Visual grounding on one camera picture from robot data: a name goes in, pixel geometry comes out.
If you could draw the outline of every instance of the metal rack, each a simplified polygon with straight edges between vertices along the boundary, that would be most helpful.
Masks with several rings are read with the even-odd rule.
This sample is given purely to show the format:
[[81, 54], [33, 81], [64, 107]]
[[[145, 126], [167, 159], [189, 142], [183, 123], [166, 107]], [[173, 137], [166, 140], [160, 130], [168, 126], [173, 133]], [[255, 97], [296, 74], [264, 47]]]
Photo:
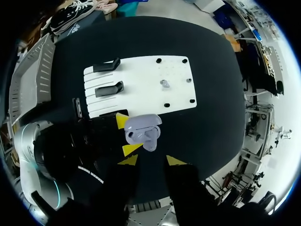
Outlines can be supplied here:
[[28, 51], [16, 68], [9, 89], [12, 125], [38, 104], [50, 101], [54, 50], [55, 45], [47, 34]]

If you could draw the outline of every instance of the shoe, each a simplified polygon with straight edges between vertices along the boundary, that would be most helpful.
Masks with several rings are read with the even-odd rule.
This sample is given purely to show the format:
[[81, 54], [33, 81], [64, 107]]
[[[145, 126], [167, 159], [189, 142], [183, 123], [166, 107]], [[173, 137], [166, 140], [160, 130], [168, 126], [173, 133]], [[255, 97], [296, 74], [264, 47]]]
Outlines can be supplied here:
[[105, 15], [107, 15], [117, 9], [117, 7], [117, 3], [111, 3], [107, 5], [97, 5], [96, 10], [101, 10]]
[[74, 1], [66, 8], [62, 8], [52, 17], [50, 28], [55, 35], [67, 30], [75, 22], [92, 13], [97, 6], [96, 1]]
[[98, 0], [97, 5], [107, 5], [110, 0]]

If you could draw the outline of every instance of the gray floor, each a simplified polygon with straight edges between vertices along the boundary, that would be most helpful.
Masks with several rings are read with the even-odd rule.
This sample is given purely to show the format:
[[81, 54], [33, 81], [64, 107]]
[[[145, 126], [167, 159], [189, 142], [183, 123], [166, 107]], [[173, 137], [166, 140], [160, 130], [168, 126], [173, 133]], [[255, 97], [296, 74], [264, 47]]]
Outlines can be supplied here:
[[137, 16], [159, 16], [190, 22], [200, 25], [218, 34], [224, 30], [196, 5], [184, 0], [149, 0], [140, 2], [136, 12]]

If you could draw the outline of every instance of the black bracket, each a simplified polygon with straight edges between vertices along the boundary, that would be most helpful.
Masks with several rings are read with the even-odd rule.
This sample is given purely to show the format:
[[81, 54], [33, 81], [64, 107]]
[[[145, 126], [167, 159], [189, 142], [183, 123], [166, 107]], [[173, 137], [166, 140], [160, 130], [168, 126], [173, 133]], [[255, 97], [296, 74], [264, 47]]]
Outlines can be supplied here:
[[98, 65], [93, 65], [93, 72], [109, 72], [115, 71], [120, 65], [120, 58], [117, 57], [112, 63], [102, 63]]
[[103, 97], [103, 96], [120, 93], [123, 90], [124, 90], [123, 82], [120, 81], [114, 86], [105, 86], [105, 87], [96, 88], [95, 95], [96, 97]]

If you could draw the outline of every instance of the black cable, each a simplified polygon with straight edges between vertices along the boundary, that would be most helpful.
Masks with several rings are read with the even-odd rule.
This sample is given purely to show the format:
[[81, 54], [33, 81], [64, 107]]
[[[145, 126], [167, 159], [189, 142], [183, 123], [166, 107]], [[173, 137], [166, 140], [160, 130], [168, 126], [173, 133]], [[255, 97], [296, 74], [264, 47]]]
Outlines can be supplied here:
[[222, 186], [220, 185], [220, 183], [218, 183], [218, 181], [217, 181], [213, 176], [211, 176], [211, 177], [212, 177], [212, 179], [219, 185], [219, 188], [221, 189]]
[[212, 183], [215, 184], [215, 186], [217, 186], [219, 189], [221, 189], [221, 187], [219, 185], [217, 185], [210, 177], [209, 177], [209, 179], [211, 180]]
[[275, 212], [276, 206], [277, 206], [277, 198], [275, 195], [272, 195], [273, 199], [274, 199], [274, 208], [273, 208], [273, 212], [272, 214]]

